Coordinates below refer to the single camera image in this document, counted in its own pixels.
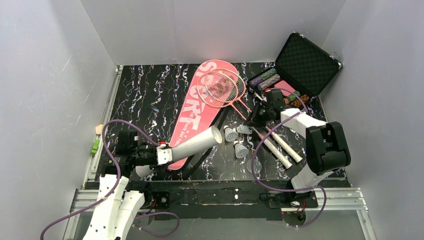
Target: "white shuttlecock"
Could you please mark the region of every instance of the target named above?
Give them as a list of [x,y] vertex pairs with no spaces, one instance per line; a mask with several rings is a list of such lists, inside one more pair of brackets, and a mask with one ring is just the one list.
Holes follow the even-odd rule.
[[236,131],[234,131],[234,129],[230,128],[229,126],[224,126],[224,133],[225,133],[225,140],[230,143],[234,142],[239,136],[239,134]]
[[247,149],[238,141],[234,142],[234,148],[235,148],[235,157],[238,159],[242,159],[249,154],[249,149]]
[[249,126],[243,125],[241,124],[240,126],[238,126],[235,131],[239,134],[252,134],[252,130]]

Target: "pink racket cover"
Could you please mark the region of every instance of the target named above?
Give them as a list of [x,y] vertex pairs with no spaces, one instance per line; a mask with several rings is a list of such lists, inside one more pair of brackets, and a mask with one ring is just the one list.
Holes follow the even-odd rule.
[[[184,104],[179,112],[178,120],[173,130],[171,141],[169,142],[170,147],[175,147],[209,128],[220,111],[219,108],[206,105],[199,97],[196,89],[198,79],[203,74],[215,69],[228,69],[237,73],[236,67],[231,63],[216,59],[205,61],[198,67],[191,80],[190,87],[188,87]],[[168,170],[180,169],[186,160],[187,158],[184,158],[169,165]]]

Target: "black tabletop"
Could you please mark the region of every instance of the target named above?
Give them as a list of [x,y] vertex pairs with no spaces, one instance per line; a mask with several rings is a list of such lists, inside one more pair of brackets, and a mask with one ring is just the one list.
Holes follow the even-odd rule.
[[[272,67],[273,62],[233,63],[240,76],[247,80],[266,68]],[[121,80],[113,104],[111,119],[130,121],[147,133],[154,141],[171,140],[178,114],[184,102],[187,89],[199,64],[171,64],[171,65],[131,65],[124,66]],[[246,93],[243,101],[253,107],[254,98]],[[307,108],[314,118],[326,121],[323,108],[318,98],[312,98]],[[242,118],[233,109],[228,112],[224,125],[232,128],[243,123]],[[110,126],[107,139],[109,149],[114,149],[118,132],[128,130],[125,125]],[[305,165],[305,139],[289,128],[282,127],[276,131],[297,153],[304,157],[299,164],[288,156],[293,166],[285,169],[284,166],[262,147],[258,152],[258,159],[262,164],[260,179],[277,180],[294,177]],[[256,134],[240,135],[239,141],[249,149],[246,158],[237,159],[234,146],[231,142],[224,141],[215,146],[200,167],[190,176],[190,180],[250,180],[251,173],[247,171],[246,164],[252,159],[255,146],[259,143]],[[191,163],[184,170],[189,170],[198,161],[201,154],[195,155]],[[105,166],[111,165],[109,157],[102,151],[98,173],[102,173]],[[150,180],[178,180],[181,171],[170,172],[160,170],[149,176]],[[345,178],[344,171],[333,173],[330,178]],[[133,172],[131,180],[141,178]]]

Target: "gray wall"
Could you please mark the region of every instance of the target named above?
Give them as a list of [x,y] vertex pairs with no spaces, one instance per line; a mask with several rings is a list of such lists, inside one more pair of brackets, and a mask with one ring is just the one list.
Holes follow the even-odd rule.
[[345,0],[81,0],[115,64],[274,61],[293,31],[324,42]]
[[423,239],[423,13],[421,0],[347,0],[323,44],[344,68],[321,97],[378,239]]
[[1,5],[0,239],[34,240],[69,212],[116,73],[79,0]]

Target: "pink card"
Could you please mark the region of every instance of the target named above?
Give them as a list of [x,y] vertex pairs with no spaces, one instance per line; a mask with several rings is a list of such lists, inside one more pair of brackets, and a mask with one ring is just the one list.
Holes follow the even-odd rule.
[[[289,85],[286,81],[284,81],[284,80],[277,82],[277,83],[274,85],[274,88],[287,89],[287,90],[289,90],[289,91],[291,91],[291,92],[294,92],[294,91],[295,91],[295,89],[294,89],[292,86],[290,86],[290,85]],[[282,94],[283,94],[284,96],[288,96],[288,95],[290,95],[290,92],[288,92],[288,91],[283,91],[283,90],[281,90],[281,92],[282,92]]]

